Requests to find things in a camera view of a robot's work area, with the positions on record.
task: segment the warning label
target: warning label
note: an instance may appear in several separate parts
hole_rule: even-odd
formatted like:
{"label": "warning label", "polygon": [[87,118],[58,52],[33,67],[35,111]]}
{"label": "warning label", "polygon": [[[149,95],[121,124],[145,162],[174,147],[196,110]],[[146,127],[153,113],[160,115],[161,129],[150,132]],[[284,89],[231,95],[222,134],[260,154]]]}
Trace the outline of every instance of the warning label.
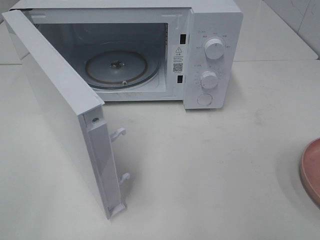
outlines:
{"label": "warning label", "polygon": [[182,74],[184,71],[185,46],[172,46],[172,71],[174,74]]}

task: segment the power knob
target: power knob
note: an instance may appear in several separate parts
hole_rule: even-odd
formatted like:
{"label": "power knob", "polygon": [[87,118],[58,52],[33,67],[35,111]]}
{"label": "power knob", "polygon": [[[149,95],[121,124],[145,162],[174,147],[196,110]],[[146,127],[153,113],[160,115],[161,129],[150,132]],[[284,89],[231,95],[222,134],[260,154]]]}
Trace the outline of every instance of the power knob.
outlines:
{"label": "power knob", "polygon": [[219,38],[212,38],[205,43],[204,51],[209,59],[216,60],[225,53],[225,44]]}
{"label": "power knob", "polygon": [[200,76],[201,87],[204,89],[213,89],[218,85],[217,74],[213,71],[205,71]]}

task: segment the microwave oven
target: microwave oven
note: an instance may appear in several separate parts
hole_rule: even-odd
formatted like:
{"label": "microwave oven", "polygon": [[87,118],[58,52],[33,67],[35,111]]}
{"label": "microwave oven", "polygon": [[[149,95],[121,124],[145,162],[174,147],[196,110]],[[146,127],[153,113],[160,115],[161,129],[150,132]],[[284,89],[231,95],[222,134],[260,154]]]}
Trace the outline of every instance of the microwave oven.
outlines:
{"label": "microwave oven", "polygon": [[243,14],[232,0],[20,0],[3,17],[44,115],[109,219],[125,208],[129,175],[118,179],[111,146],[125,130],[108,133],[102,105],[221,108]]}

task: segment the microwave door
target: microwave door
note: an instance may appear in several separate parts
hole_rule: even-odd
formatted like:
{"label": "microwave door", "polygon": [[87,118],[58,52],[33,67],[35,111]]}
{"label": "microwave door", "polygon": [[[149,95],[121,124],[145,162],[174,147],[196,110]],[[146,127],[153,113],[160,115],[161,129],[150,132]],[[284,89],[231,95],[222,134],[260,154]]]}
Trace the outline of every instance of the microwave door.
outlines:
{"label": "microwave door", "polygon": [[20,10],[3,17],[45,118],[109,219],[125,208],[111,146],[123,129],[109,136],[104,102]]}

